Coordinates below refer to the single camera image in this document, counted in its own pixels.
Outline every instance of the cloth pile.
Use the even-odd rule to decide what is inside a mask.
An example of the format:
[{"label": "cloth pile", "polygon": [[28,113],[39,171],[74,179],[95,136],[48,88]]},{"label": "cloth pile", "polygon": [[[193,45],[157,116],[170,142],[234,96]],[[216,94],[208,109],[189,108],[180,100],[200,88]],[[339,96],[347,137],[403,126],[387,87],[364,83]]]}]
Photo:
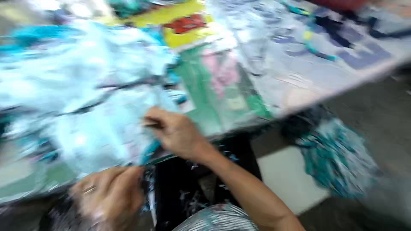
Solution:
[{"label": "cloth pile", "polygon": [[18,158],[61,155],[80,177],[149,158],[158,142],[143,116],[152,106],[178,110],[163,86],[179,56],[162,38],[74,20],[9,39],[0,48],[0,111],[10,118],[3,137],[20,143]]}]

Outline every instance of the garment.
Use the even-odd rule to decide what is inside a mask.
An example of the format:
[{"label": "garment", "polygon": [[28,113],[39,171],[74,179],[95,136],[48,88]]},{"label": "garment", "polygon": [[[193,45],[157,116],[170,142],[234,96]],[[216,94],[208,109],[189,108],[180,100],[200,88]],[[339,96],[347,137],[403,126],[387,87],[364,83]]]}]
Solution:
[{"label": "garment", "polygon": [[244,210],[232,204],[218,204],[201,210],[173,231],[257,231]]},{"label": "garment", "polygon": [[[248,134],[226,138],[218,142],[217,146],[220,152],[231,161],[262,180]],[[210,174],[212,174],[211,170],[205,166],[187,162],[178,157],[156,164],[154,186],[157,205],[155,208],[156,231],[171,231],[198,211],[214,204],[229,203],[231,206],[240,207],[219,178],[216,179],[213,187],[212,200],[209,201],[205,197],[198,180]]]},{"label": "garment", "polygon": [[315,18],[316,18],[315,23],[319,26],[322,26],[333,40],[335,40],[338,44],[340,44],[343,47],[351,48],[352,44],[347,39],[339,35],[339,32],[342,28],[343,23],[334,21],[330,19],[330,17],[328,16],[326,17],[317,16]]}]

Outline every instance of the teal fabric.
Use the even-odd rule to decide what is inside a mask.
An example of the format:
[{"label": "teal fabric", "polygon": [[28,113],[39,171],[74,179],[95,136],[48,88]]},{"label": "teal fabric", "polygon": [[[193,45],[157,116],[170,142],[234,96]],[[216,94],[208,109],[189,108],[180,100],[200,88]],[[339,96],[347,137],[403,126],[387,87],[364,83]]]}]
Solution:
[{"label": "teal fabric", "polygon": [[378,176],[378,166],[364,146],[364,139],[337,118],[322,122],[297,144],[306,173],[335,195],[362,196]]}]

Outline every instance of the plastic bag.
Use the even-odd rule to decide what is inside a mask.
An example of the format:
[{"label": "plastic bag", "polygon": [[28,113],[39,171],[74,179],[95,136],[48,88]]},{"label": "plastic bag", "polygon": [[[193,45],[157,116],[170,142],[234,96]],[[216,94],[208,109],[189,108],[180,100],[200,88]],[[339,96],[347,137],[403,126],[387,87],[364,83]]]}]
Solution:
[{"label": "plastic bag", "polygon": [[142,125],[152,106],[178,110],[161,88],[141,85],[116,91],[90,112],[58,117],[51,137],[80,177],[129,162],[142,165],[150,157],[147,149],[156,143]]}]

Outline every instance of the light blue fabric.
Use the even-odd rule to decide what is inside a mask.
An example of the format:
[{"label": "light blue fabric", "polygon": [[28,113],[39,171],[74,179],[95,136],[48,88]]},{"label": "light blue fabric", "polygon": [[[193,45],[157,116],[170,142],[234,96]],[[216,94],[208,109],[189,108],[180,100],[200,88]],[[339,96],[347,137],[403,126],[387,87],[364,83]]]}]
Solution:
[{"label": "light blue fabric", "polygon": [[35,31],[36,38],[47,35],[0,56],[0,110],[30,111],[30,118],[10,127],[20,130],[8,134],[28,143],[50,140],[80,177],[119,164],[144,164],[156,140],[141,124],[143,116],[152,106],[178,110],[162,89],[178,55],[138,28],[85,20],[64,28],[22,30]]}]

